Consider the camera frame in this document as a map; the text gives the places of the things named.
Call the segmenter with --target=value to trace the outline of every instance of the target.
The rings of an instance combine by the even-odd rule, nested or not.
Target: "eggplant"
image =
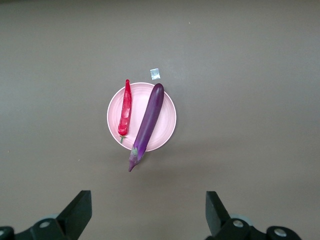
[[[129,172],[140,163],[146,152],[147,145],[159,118],[164,97],[164,86],[161,83],[157,83],[151,91],[138,134],[132,146],[129,157]]]

